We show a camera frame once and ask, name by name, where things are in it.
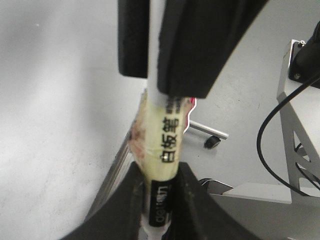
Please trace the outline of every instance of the gray floor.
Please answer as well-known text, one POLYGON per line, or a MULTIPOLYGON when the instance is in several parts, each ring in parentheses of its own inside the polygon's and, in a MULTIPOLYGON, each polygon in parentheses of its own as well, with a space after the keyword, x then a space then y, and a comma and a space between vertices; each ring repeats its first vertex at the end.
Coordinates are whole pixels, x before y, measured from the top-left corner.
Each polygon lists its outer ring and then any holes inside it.
MULTIPOLYGON (((136 113, 145 81, 117 73, 114 0, 0 2, 0 236, 55 240, 85 218, 136 113)), ((191 115, 230 134, 207 150, 189 130, 182 161, 198 178, 276 183, 256 154, 277 104, 285 45, 307 40, 320 1, 271 0, 191 115)), ((263 151, 286 178, 279 118, 263 151)))

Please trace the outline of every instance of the marker label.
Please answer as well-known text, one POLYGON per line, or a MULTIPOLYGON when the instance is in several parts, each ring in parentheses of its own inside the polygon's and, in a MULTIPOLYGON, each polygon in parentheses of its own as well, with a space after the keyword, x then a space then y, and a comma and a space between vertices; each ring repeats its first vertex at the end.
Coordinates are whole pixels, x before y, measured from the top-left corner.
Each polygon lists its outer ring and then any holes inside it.
POLYGON ((174 180, 151 181, 149 224, 152 227, 162 227, 171 218, 174 180))

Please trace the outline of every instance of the screw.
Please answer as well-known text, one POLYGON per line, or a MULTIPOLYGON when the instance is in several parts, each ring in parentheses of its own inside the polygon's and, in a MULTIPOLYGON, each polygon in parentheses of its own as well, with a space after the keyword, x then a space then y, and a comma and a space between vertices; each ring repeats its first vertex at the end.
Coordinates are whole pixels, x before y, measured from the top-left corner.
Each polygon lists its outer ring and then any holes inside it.
POLYGON ((306 45, 306 42, 301 40, 299 43, 298 43, 298 47, 299 48, 302 48, 304 45, 306 45))
POLYGON ((293 77, 294 79, 298 80, 301 77, 301 75, 299 73, 296 73, 293 77))

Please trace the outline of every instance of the metal rod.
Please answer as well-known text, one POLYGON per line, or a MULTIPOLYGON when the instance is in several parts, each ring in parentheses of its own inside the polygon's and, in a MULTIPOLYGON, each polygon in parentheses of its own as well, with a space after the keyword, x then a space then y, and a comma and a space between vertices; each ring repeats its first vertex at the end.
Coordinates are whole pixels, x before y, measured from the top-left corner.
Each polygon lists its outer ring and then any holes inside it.
POLYGON ((218 137, 218 138, 220 138, 220 139, 226 140, 226 139, 229 137, 229 134, 228 134, 228 133, 225 133, 225 132, 223 132, 223 131, 219 131, 219 130, 213 129, 213 128, 211 128, 211 127, 208 127, 208 126, 203 125, 203 124, 201 124, 201 123, 198 123, 198 122, 196 122, 196 121, 190 120, 189 125, 190 125, 190 127, 193 128, 193 129, 197 129, 197 130, 199 130, 199 131, 201 131, 201 132, 204 132, 204 133, 206 133, 206 134, 210 134, 210 135, 216 136, 216 137, 218 137))

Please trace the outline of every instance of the black cable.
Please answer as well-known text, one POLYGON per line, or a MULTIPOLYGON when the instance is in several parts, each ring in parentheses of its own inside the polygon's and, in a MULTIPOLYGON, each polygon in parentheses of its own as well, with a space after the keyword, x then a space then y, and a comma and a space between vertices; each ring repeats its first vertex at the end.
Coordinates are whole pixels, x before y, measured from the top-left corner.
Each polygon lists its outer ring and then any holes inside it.
POLYGON ((295 152, 298 152, 298 150, 299 150, 299 148, 300 148, 301 146, 302 146, 302 143, 300 142, 300 143, 298 144, 298 146, 295 147, 294 151, 295 151, 295 152))
POLYGON ((313 186, 315 186, 318 190, 320 190, 320 187, 319 187, 317 184, 315 184, 315 182, 314 182, 310 177, 308 177, 307 174, 305 174, 305 172, 301 169, 301 167, 299 167, 299 165, 298 165, 297 162, 295 163, 295 166, 296 166, 296 168, 299 170, 299 172, 300 172, 313 186))
MULTIPOLYGON (((297 152, 299 150, 299 148, 302 146, 302 143, 300 142, 298 144, 298 146, 296 146, 296 148, 294 149, 295 152, 297 152)), ((295 166, 296 168, 299 170, 299 172, 312 184, 314 185, 318 190, 320 190, 320 187, 315 184, 315 182, 310 178, 308 177, 308 175, 305 174, 305 172, 301 169, 301 167, 299 167, 298 163, 296 162, 295 163, 295 166)), ((320 185, 320 179, 317 178, 315 175, 312 174, 312 176, 315 178, 315 181, 320 185)))
POLYGON ((265 167, 265 169, 275 178, 277 179, 280 183, 283 185, 287 186, 291 190, 295 191, 296 193, 302 195, 302 196, 309 196, 305 192, 297 189, 295 186, 290 185, 288 182, 283 180, 281 177, 279 177, 266 163, 266 160, 262 154, 261 150, 261 140, 262 140, 262 135, 264 133, 264 130, 266 129, 266 126, 270 122, 270 120, 282 109, 288 102, 290 102, 294 97, 296 97, 298 94, 300 94, 303 90, 305 90, 307 87, 310 85, 314 84, 315 82, 320 80, 320 72, 317 72, 313 77, 308 79, 308 81, 304 82, 301 86, 299 86, 296 90, 294 90, 289 96, 287 96, 283 101, 281 101, 270 113, 269 115, 265 118, 263 121, 258 135, 256 137, 256 150, 258 153, 258 156, 260 158, 260 161, 262 165, 265 167))

